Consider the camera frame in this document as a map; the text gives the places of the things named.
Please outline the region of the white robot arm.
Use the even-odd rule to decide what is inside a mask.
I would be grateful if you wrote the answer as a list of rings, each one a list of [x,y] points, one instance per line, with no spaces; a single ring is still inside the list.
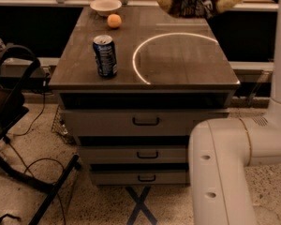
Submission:
[[[281,162],[281,0],[267,112],[201,122],[189,145],[194,224],[258,225],[244,168]]]

